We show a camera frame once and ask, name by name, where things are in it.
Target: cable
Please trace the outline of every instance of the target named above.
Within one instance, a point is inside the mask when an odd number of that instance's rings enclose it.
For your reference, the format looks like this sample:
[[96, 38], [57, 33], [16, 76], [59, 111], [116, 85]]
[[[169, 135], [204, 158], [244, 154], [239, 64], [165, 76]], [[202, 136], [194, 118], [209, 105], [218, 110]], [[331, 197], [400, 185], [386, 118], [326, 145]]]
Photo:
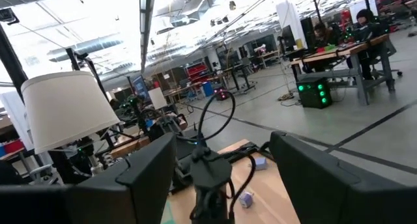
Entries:
[[[204, 117], [206, 115], [207, 109], [209, 108], [211, 102], [213, 102], [213, 100], [215, 99], [215, 97], [217, 97], [218, 94], [224, 94], [224, 93], [230, 95], [230, 98], [232, 99], [232, 108], [231, 108], [232, 112], [230, 113], [230, 115], [227, 118], [226, 122], [224, 122], [223, 126], [219, 130], [217, 130], [216, 132], [214, 132], [212, 135], [210, 135], [208, 137], [201, 138], [201, 135], [202, 135], [201, 129], [203, 128]], [[203, 112], [200, 115], [200, 121], [199, 121], [199, 124], [198, 124], [198, 130], [197, 130], [197, 140], [196, 139], [190, 139], [190, 138], [187, 138], [187, 137], [183, 137], [183, 136], [180, 136], [180, 135], [177, 135], [177, 139], [182, 139], [182, 140], [190, 141], [190, 142], [196, 142], [197, 141], [197, 144], [200, 145], [202, 141], [209, 140], [209, 139], [215, 137], [216, 135], [218, 135], [220, 132], [222, 132], [222, 130], [232, 120], [233, 115], [235, 114], [235, 109], [236, 109], [236, 99], [235, 99], [235, 97], [233, 96], [233, 94], [231, 92], [229, 92], [229, 91], [221, 91], [221, 92], [215, 93], [213, 96], [211, 96], [210, 100], [206, 103], [206, 105], [203, 108]]]

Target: white panel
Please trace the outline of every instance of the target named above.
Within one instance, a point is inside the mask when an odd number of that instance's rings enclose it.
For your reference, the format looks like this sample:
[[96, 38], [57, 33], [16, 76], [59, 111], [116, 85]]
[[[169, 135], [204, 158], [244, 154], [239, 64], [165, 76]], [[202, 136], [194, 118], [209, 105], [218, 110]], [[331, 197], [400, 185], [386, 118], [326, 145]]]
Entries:
[[[369, 0], [369, 6], [371, 7], [371, 11], [373, 12], [373, 15], [374, 16], [378, 16], [378, 8], [377, 8], [377, 4], [376, 4], [375, 0]], [[363, 0], [363, 1], [359, 2], [359, 3], [356, 3], [356, 4], [354, 4], [354, 5], [352, 5], [350, 7], [351, 16], [352, 16], [352, 22], [353, 23], [357, 23], [358, 22], [358, 20], [356, 19], [356, 15], [362, 9], [366, 9], [365, 0]]]
[[167, 106], [167, 100], [165, 99], [160, 87], [150, 90], [149, 96], [155, 109]]
[[300, 16], [298, 15], [295, 5], [288, 1], [284, 1], [276, 5], [276, 12], [280, 18], [281, 28], [284, 28], [287, 25], [291, 26], [293, 32], [294, 40], [301, 39], [302, 45], [306, 48], [307, 42], [306, 37], [304, 36], [304, 31], [302, 30]]

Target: black cord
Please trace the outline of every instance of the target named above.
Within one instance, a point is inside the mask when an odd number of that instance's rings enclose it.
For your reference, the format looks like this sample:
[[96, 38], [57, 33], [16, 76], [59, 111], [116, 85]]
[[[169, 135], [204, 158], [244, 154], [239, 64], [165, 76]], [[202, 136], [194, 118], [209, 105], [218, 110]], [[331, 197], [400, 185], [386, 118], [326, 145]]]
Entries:
[[253, 156], [246, 154], [246, 157], [249, 158], [250, 162], [251, 162], [251, 169], [249, 172], [249, 176], [246, 179], [246, 181], [242, 184], [242, 186], [239, 188], [239, 190], [237, 190], [236, 195], [232, 198], [232, 202], [230, 203], [230, 207], [229, 207], [229, 219], [234, 219], [235, 218], [235, 213], [233, 211], [233, 207], [237, 201], [237, 199], [240, 197], [240, 195], [242, 194], [242, 192], [246, 189], [246, 187], [248, 186], [249, 182], [252, 180], [253, 178], [253, 174], [255, 173], [255, 169], [256, 169], [256, 162], [255, 159], [253, 158]]
[[[232, 99], [232, 108], [231, 108], [232, 112], [230, 113], [230, 115], [227, 118], [226, 122], [224, 122], [223, 126], [218, 131], [214, 132], [212, 135], [210, 135], [208, 137], [201, 138], [201, 136], [202, 136], [201, 129], [203, 128], [203, 121], [204, 121], [204, 117], [206, 115], [207, 109], [209, 108], [211, 102], [213, 102], [213, 100], [216, 98], [216, 96], [218, 94], [222, 94], [222, 93], [226, 93], [226, 94], [230, 95], [230, 98]], [[190, 138], [183, 137], [183, 136], [180, 136], [180, 135], [177, 135], [177, 139], [182, 139], [182, 140], [190, 141], [190, 142], [196, 142], [197, 141], [197, 144], [200, 145], [200, 142], [209, 140], [209, 139], [215, 137], [216, 135], [218, 135], [220, 132], [222, 132], [222, 130], [232, 120], [233, 115], [235, 114], [235, 109], [236, 109], [236, 99], [235, 99], [235, 97], [233, 96], [233, 94], [231, 92], [229, 92], [229, 91], [221, 91], [221, 92], [215, 93], [213, 96], [211, 96], [210, 100], [206, 103], [206, 105], [203, 108], [203, 112], [201, 113], [200, 121], [199, 121], [199, 124], [198, 124], [198, 129], [197, 129], [197, 139], [190, 139]]]

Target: gray floor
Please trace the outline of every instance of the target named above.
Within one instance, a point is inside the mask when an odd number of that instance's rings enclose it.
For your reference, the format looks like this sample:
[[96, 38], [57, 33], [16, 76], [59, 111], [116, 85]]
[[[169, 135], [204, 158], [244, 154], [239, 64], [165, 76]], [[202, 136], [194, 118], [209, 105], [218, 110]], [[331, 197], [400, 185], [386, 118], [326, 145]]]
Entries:
[[[404, 72], [396, 78], [395, 94], [380, 85], [369, 94], [369, 106], [358, 103], [356, 89], [333, 91], [336, 101], [326, 109], [306, 109], [299, 105], [285, 107], [277, 98], [294, 88], [291, 69], [283, 75], [280, 65], [271, 66], [250, 76], [258, 81], [256, 90], [236, 97], [234, 119], [217, 137], [210, 139], [212, 150], [220, 150], [241, 139], [257, 145], [269, 140], [272, 130], [283, 130], [307, 137], [308, 143], [320, 150], [332, 147], [332, 155], [368, 171], [406, 185], [417, 185], [417, 37], [407, 31], [391, 35], [397, 53], [390, 57], [391, 67]], [[198, 122], [207, 99], [192, 102], [193, 113], [181, 109], [189, 123]], [[231, 101], [212, 102], [203, 123], [203, 133], [215, 132], [231, 113]]]

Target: lamp shade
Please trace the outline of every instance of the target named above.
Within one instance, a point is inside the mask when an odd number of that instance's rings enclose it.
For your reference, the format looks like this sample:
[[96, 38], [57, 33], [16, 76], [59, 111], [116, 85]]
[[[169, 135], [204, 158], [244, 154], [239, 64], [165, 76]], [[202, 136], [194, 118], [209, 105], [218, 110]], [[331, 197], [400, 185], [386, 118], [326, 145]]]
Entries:
[[38, 76], [23, 83], [22, 94], [36, 154], [120, 122], [88, 72]]

